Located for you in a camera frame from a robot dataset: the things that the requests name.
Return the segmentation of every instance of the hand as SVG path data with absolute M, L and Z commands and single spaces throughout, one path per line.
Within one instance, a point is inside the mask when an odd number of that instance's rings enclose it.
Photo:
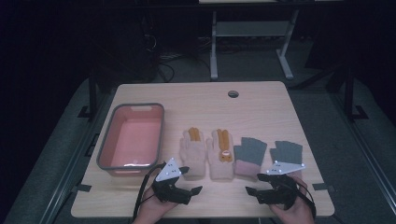
M 152 187 L 143 194 L 143 201 L 140 204 L 134 224 L 154 224 L 159 221 L 165 213 L 172 210 L 178 203 L 162 203 L 155 195 Z
M 298 184 L 304 186 L 304 188 L 300 187 L 300 192 L 303 195 L 306 195 L 306 184 L 305 182 L 295 176 L 292 176 Z M 275 215 L 277 215 L 280 220 L 285 224 L 312 224 L 314 222 L 314 218 L 312 217 L 311 209 L 309 208 L 308 204 L 304 202 L 304 200 L 297 196 L 294 205 L 289 208 L 288 210 L 283 210 L 282 208 L 278 207 L 275 204 L 269 205 L 271 211 Z

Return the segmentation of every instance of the cable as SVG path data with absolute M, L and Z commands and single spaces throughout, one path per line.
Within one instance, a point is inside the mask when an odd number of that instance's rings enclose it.
M 156 170 L 156 169 L 162 169 L 166 165 L 166 162 L 162 164 L 157 164 L 151 170 L 148 171 L 148 173 L 145 175 L 145 178 L 143 179 L 142 185 L 140 186 L 139 193 L 137 195 L 136 203 L 134 204 L 134 216 L 132 217 L 132 221 L 137 217 L 137 212 L 139 211 L 140 204 L 142 203 L 142 197 L 143 193 L 145 191 L 146 185 L 149 181 L 150 175 Z
M 162 66 L 165 66 L 165 67 L 168 67 L 169 69 L 171 69 L 172 76 L 169 79 L 167 79 L 166 76 L 165 76 L 165 73 L 160 68 L 158 68 L 158 74 L 163 79 L 163 82 L 164 83 L 171 82 L 173 80 L 173 78 L 175 77 L 175 69 L 171 65 L 168 65 L 168 64 L 165 64 L 165 63 L 159 63 L 158 65 L 162 65 Z

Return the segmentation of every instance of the finger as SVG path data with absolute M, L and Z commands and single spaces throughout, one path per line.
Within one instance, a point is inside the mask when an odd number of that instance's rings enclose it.
M 189 136 L 190 136 L 190 140 L 193 142 L 193 141 L 196 141 L 196 139 L 195 139 L 195 129 L 194 128 L 190 128 L 189 129 Z
M 222 137 L 223 137 L 223 144 L 224 144 L 224 148 L 223 150 L 229 150 L 230 149 L 230 140 L 228 138 L 228 131 L 227 130 L 223 130 L 221 132 Z
M 218 139 L 219 139 L 219 148 L 220 148 L 220 151 L 222 151 L 222 150 L 224 150 L 224 139 L 223 139 L 220 129 L 218 129 Z
M 179 154 L 180 154 L 180 158 L 183 161 L 185 161 L 187 159 L 187 152 L 186 152 L 187 149 L 186 148 L 187 148 L 186 140 L 184 138 L 180 139 L 180 151 L 179 151 Z
M 195 141 L 201 142 L 201 135 L 200 135 L 199 130 L 197 128 L 194 129 L 194 134 L 195 134 Z
M 206 148 L 207 148 L 207 159 L 209 160 L 209 163 L 213 163 L 213 158 L 214 158 L 214 151 L 213 151 L 213 141 L 211 138 L 206 139 Z
M 268 204 L 268 206 L 270 207 L 271 211 L 277 216 L 280 217 L 285 211 L 283 211 L 283 209 L 281 209 L 280 207 L 278 207 L 275 204 Z
M 308 188 L 308 186 L 305 184 L 305 182 L 297 176 L 291 176 L 291 178 L 300 185 L 300 192 L 303 195 L 306 195 L 306 189 Z

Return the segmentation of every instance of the black cable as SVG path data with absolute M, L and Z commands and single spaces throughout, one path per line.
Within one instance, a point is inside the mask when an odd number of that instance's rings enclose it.
M 341 220 L 340 217 L 336 216 L 335 214 L 332 214 L 332 217 L 333 217 L 336 221 L 338 221 L 338 223 L 346 224 L 343 220 Z
M 171 65 L 168 65 L 165 63 L 158 63 L 158 65 L 162 65 L 162 66 L 165 66 L 165 67 L 168 67 L 169 69 L 171 69 L 172 76 L 169 79 L 167 79 L 165 74 L 163 73 L 163 71 L 160 68 L 158 68 L 158 74 L 163 79 L 163 82 L 165 82 L 165 83 L 171 82 L 173 80 L 173 78 L 175 77 L 175 69 Z
M 269 218 L 270 219 L 270 221 L 273 223 L 273 224 L 277 224 L 275 221 L 274 221 L 274 219 L 273 218 Z
M 145 175 L 145 178 L 143 179 L 142 185 L 140 186 L 139 194 L 137 195 L 136 203 L 134 204 L 134 216 L 132 217 L 132 221 L 137 217 L 137 212 L 139 211 L 140 204 L 142 203 L 142 197 L 143 193 L 145 191 L 146 185 L 149 181 L 149 177 L 158 168 L 163 168 L 166 165 L 166 162 L 162 164 L 157 164 L 149 172 Z

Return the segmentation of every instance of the wooden table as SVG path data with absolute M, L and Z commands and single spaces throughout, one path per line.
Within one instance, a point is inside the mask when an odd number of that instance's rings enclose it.
M 231 98 L 229 91 L 239 96 Z M 288 92 L 281 82 L 210 82 L 177 84 L 133 84 L 119 86 L 107 114 L 102 132 L 92 154 L 83 185 L 89 192 L 79 191 L 72 207 L 74 217 L 131 217 L 143 177 L 114 177 L 101 170 L 96 156 L 103 141 L 109 117 L 116 105 L 124 103 L 160 103 L 165 108 L 163 146 L 160 161 L 175 158 L 181 166 L 179 141 L 182 133 L 196 127 L 210 137 L 213 130 L 227 129 L 235 145 L 241 137 L 253 137 L 267 143 L 262 172 L 271 165 L 269 148 L 275 141 L 291 141 L 303 146 L 303 179 L 311 191 L 319 217 L 334 212 L 327 190 L 315 191 L 312 184 L 323 183 L 320 171 L 308 145 Z M 201 180 L 181 177 L 177 187 L 191 189 L 204 186 L 191 198 L 189 205 L 180 204 L 165 217 L 273 217 L 266 204 L 258 204 L 248 196 L 245 186 L 270 189 L 261 181 L 236 175 L 232 181 L 215 182 L 206 175 Z

